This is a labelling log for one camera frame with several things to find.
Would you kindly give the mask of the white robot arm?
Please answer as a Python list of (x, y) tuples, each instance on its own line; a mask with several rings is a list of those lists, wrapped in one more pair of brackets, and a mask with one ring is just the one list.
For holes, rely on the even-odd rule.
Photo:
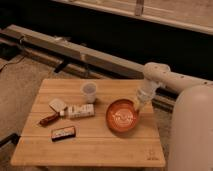
[(178, 93), (171, 121), (167, 171), (213, 171), (213, 81), (172, 72), (166, 64), (142, 67), (134, 108), (140, 111), (156, 90)]

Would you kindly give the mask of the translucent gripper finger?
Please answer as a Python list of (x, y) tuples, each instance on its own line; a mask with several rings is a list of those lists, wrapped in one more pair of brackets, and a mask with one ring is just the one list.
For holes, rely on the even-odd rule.
[(146, 101), (140, 101), (139, 99), (136, 99), (134, 101), (134, 109), (136, 111), (140, 111), (145, 105), (146, 105)]

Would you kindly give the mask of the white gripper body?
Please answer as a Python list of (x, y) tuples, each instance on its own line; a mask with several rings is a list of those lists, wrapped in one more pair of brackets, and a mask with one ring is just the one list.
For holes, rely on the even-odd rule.
[(158, 89), (158, 84), (154, 81), (144, 79), (142, 84), (139, 86), (136, 92), (137, 100), (140, 104), (145, 104), (148, 101), (151, 101)]

